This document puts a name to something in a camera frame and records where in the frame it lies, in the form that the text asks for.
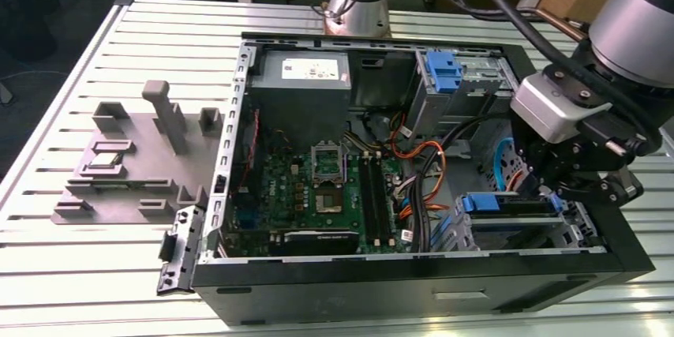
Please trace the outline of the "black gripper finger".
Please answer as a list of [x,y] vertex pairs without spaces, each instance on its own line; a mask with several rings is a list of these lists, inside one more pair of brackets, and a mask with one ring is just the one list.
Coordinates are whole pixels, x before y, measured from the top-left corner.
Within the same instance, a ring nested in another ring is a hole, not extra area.
[[592,206],[622,206],[644,192],[628,169],[603,172],[572,172],[552,186],[563,200]]

